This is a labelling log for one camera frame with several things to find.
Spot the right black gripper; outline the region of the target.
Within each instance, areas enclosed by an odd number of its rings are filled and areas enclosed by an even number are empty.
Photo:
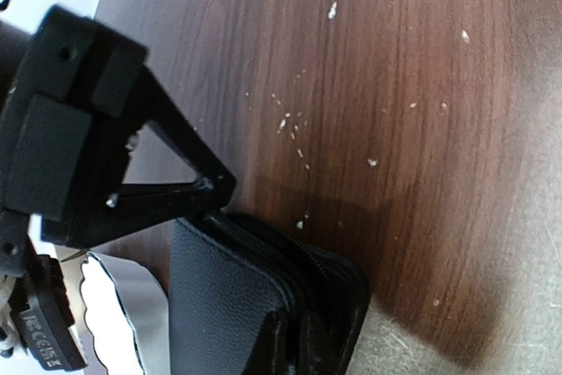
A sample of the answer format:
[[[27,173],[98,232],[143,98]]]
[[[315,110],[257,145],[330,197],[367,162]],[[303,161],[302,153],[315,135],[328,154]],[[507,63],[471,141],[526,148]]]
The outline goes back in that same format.
[[[146,48],[55,6],[25,47],[1,112],[1,212],[48,239],[99,246],[226,206],[236,179],[154,74]],[[123,184],[144,126],[191,167],[182,184]]]

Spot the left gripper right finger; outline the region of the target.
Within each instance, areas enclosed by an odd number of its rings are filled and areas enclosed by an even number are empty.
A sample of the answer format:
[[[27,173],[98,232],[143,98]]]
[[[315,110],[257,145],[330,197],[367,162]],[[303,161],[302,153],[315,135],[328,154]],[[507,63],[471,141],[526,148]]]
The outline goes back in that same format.
[[[317,313],[307,313],[299,329],[298,374],[344,374],[350,325],[326,329]]]

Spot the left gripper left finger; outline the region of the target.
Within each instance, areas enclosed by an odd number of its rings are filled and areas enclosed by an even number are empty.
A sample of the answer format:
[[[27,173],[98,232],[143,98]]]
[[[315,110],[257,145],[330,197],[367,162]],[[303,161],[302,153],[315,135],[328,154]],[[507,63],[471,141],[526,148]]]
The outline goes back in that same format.
[[[285,375],[288,373],[286,335],[287,315],[284,311],[265,315],[252,349],[252,373]]]

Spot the black zippered tool case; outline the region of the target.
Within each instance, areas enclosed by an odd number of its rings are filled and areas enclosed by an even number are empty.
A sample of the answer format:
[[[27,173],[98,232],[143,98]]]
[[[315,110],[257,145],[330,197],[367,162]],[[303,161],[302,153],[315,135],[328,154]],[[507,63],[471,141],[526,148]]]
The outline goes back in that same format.
[[[298,374],[307,313],[348,322],[349,361],[369,306],[364,274],[348,259],[296,242],[244,213],[177,220],[169,282],[170,369],[175,374],[253,374],[265,315],[287,315],[287,374]]]

